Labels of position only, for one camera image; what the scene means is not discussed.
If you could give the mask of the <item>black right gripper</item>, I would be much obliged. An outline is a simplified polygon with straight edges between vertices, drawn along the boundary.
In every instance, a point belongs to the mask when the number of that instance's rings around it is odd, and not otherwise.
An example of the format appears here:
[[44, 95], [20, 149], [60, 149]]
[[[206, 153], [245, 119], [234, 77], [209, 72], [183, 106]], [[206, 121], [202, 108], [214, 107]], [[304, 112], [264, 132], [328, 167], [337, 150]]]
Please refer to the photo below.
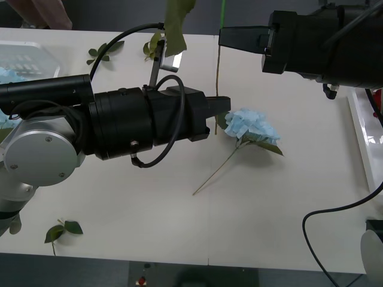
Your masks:
[[262, 72], [281, 75], [294, 72], [319, 83], [340, 84], [333, 73], [336, 47], [323, 44], [341, 27], [342, 10], [324, 6], [308, 14], [274, 11], [267, 26], [220, 29], [222, 47], [262, 54]]

